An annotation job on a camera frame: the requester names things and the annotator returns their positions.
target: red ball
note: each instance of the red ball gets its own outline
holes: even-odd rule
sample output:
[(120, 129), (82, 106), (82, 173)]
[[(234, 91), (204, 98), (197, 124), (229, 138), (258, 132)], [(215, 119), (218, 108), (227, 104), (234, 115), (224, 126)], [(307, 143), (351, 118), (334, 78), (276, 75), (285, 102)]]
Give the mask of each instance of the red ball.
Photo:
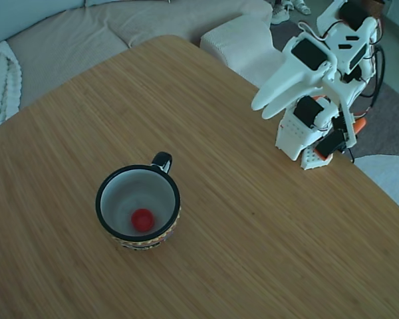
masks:
[(137, 231), (150, 231), (154, 226), (154, 216), (149, 209), (137, 209), (132, 215), (132, 225)]

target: white sneaker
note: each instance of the white sneaker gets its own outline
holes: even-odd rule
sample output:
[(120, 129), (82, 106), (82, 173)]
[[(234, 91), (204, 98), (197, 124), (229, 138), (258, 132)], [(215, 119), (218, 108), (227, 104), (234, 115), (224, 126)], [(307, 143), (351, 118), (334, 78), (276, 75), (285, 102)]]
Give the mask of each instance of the white sneaker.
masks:
[(306, 6), (304, 0), (293, 0), (293, 5), (294, 8), (297, 9), (298, 12), (304, 14), (304, 15), (310, 15), (312, 11), (308, 6)]
[(281, 1), (281, 4), (282, 4), (282, 6), (283, 6), (284, 8), (286, 8), (286, 10), (288, 10), (288, 12), (289, 12), (290, 10), (294, 10), (294, 5), (293, 5), (293, 3), (291, 2), (291, 0), (282, 0), (282, 1)]
[(288, 21), (289, 19), (290, 14), (283, 5), (276, 5), (273, 8), (273, 15), (271, 20), (272, 25), (278, 25), (279, 23)]

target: mug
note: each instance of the mug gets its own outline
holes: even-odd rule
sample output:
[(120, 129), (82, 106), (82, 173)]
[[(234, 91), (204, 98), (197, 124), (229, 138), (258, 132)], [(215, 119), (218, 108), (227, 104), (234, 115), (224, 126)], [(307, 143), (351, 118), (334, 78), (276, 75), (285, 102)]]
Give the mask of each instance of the mug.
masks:
[(165, 241), (180, 216), (180, 194), (168, 175), (172, 156), (155, 155), (151, 165), (116, 170), (99, 187), (100, 224), (124, 247), (146, 250)]

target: black mug rim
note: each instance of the black mug rim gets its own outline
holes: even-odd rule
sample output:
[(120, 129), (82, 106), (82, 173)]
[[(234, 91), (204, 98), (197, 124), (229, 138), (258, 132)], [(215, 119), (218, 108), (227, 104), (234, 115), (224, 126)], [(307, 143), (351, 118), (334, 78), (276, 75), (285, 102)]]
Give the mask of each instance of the black mug rim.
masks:
[[(108, 223), (104, 220), (104, 217), (102, 215), (102, 209), (100, 208), (100, 201), (102, 199), (103, 192), (105, 190), (105, 187), (118, 175), (121, 173), (124, 173), (125, 171), (131, 171), (135, 169), (144, 169), (147, 171), (153, 171), (154, 173), (157, 173), (161, 175), (172, 187), (173, 193), (174, 193), (174, 210), (172, 213), (172, 216), (168, 220), (168, 222), (158, 229), (157, 231), (149, 234), (149, 235), (144, 235), (144, 236), (128, 236), (124, 235), (122, 233), (119, 233), (118, 231), (115, 231), (112, 229)], [(159, 237), (160, 235), (164, 234), (176, 221), (178, 215), (179, 215), (179, 210), (180, 210), (180, 194), (179, 194), (179, 189), (174, 180), (164, 171), (162, 171), (158, 166), (154, 165), (129, 165), (126, 167), (122, 167), (120, 169), (117, 169), (115, 172), (111, 173), (100, 185), (98, 193), (96, 194), (96, 214), (97, 217), (100, 221), (100, 224), (114, 237), (118, 239), (122, 239), (123, 241), (132, 241), (135, 243), (139, 243), (142, 241), (150, 241), (151, 239), (155, 239), (156, 237)]]

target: carpet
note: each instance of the carpet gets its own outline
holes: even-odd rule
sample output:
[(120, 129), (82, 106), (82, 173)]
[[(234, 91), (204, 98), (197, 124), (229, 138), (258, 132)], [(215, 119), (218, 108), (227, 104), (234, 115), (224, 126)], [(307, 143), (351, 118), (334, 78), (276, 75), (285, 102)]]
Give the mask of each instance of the carpet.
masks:
[[(273, 45), (282, 50), (285, 43), (300, 33), (300, 29), (292, 22), (282, 23), (271, 27)], [(357, 98), (351, 110), (359, 112), (370, 104), (368, 98)], [(374, 108), (366, 116), (367, 125), (358, 134), (358, 143), (352, 148), (356, 158), (367, 155), (397, 155), (399, 156), (399, 94), (389, 85), (383, 84), (380, 96)]]

